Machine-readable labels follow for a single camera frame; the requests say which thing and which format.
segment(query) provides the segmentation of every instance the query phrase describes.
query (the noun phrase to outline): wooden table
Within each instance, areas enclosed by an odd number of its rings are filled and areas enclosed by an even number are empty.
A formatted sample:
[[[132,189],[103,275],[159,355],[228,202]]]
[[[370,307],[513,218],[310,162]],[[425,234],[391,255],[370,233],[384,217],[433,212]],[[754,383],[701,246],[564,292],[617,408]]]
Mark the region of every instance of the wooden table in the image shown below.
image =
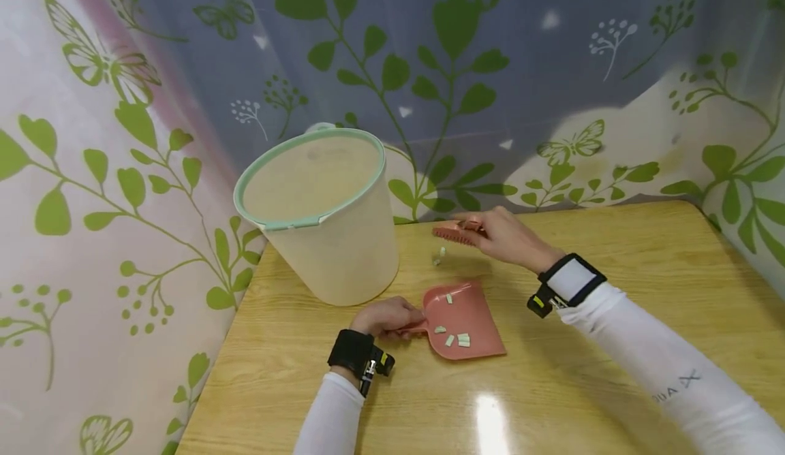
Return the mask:
[[[785,425],[785,304],[685,202],[521,216],[580,253],[680,333]],[[441,245],[432,223],[396,229],[401,269],[382,297],[480,279],[508,355],[437,357],[426,340],[386,345],[357,453],[681,454],[687,441],[625,373],[553,314],[526,309],[532,274]],[[178,455],[290,454],[335,335],[360,307],[320,303],[270,245],[221,348]]]

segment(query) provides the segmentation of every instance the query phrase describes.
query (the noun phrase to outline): bucket lid rim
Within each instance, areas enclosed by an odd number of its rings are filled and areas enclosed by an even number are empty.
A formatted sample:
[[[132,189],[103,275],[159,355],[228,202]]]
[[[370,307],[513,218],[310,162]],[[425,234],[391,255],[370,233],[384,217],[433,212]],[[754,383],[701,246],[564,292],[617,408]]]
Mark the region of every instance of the bucket lid rim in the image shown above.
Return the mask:
[[[384,166],[386,165],[387,154],[384,152],[384,145],[382,144],[382,141],[378,139],[378,137],[369,133],[368,131],[361,129],[337,128],[330,123],[318,123],[317,125],[321,125],[321,128],[317,128],[315,131],[310,131],[310,133],[295,136],[294,138],[286,140],[283,142],[283,144],[275,145],[273,148],[269,149],[267,152],[264,152],[264,154],[260,155],[256,160],[251,162],[246,170],[243,171],[237,180],[237,184],[234,185],[234,207],[237,208],[237,211],[243,218],[247,219],[249,222],[255,223],[259,226],[260,229],[267,232],[284,230],[286,228],[314,227],[325,221],[325,219],[329,218],[332,214],[335,214],[341,211],[341,209],[352,205],[352,203],[355,203],[355,201],[357,201],[360,196],[364,195],[379,180],[379,178],[382,177],[384,173]],[[293,219],[293,221],[262,221],[261,219],[253,217],[248,213],[245,205],[243,204],[243,194],[251,177],[259,172],[262,167],[264,167],[269,161],[272,161],[275,157],[283,154],[283,152],[293,149],[296,146],[300,146],[314,140],[334,138],[336,136],[348,136],[350,138],[357,138],[371,142],[371,144],[378,151],[379,155],[381,155],[381,157],[379,157],[378,167],[373,173],[373,176],[370,178],[370,180],[368,180],[365,186],[360,188],[360,191],[357,191],[356,195],[347,198],[346,201],[340,203],[340,205],[337,205],[334,208],[329,209],[326,212],[300,219]]]

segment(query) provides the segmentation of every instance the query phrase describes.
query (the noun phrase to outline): white sleeve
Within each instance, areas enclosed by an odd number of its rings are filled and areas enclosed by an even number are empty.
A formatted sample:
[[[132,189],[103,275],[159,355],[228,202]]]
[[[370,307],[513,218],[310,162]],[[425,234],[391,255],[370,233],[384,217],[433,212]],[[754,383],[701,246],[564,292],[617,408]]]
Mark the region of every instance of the white sleeve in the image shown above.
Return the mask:
[[[357,387],[337,373],[327,373],[300,429],[294,455],[353,455],[363,403]]]
[[[775,420],[621,290],[603,283],[583,304],[558,313],[619,363],[701,453],[785,454],[785,435]]]

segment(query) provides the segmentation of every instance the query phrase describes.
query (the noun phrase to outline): wearable device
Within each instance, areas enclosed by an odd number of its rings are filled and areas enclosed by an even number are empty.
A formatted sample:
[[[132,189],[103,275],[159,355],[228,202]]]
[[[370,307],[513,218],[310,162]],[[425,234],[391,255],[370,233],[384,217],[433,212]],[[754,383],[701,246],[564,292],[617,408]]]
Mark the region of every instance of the wearable device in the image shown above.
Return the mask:
[[[360,393],[368,395],[373,375],[381,373],[389,377],[395,359],[373,344],[373,336],[350,329],[339,332],[335,339],[327,365],[342,366],[360,381]]]
[[[546,317],[553,307],[566,309],[582,304],[600,284],[608,281],[597,268],[580,255],[572,253],[559,259],[551,269],[537,276],[541,285],[526,306],[539,317]]]

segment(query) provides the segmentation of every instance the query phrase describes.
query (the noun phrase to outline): bucket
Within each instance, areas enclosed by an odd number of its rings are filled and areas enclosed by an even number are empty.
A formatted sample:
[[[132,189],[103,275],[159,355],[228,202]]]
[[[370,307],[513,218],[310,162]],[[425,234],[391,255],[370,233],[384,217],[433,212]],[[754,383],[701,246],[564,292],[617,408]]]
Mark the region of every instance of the bucket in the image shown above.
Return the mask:
[[[398,273],[384,146],[363,130],[330,123],[311,128],[243,172],[234,206],[316,298],[360,304]]]

